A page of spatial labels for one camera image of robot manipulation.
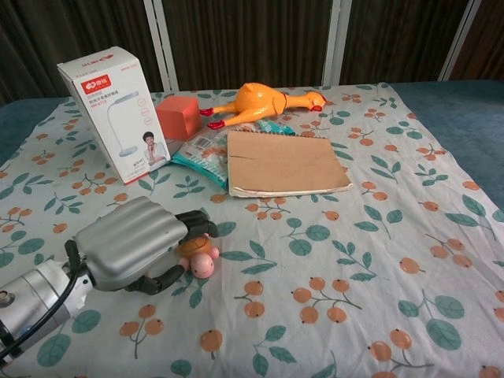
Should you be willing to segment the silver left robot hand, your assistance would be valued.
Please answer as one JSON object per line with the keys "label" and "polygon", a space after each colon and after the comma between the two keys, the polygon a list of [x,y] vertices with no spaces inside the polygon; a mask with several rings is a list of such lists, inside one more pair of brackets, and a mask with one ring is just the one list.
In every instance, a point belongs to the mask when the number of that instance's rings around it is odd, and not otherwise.
{"label": "silver left robot hand", "polygon": [[[160,272],[169,255],[200,236],[217,237],[217,226],[200,210],[173,214],[145,196],[100,217],[65,242],[71,270],[86,273],[99,291],[155,295],[187,270],[177,263]],[[148,277],[149,272],[160,272]]]}

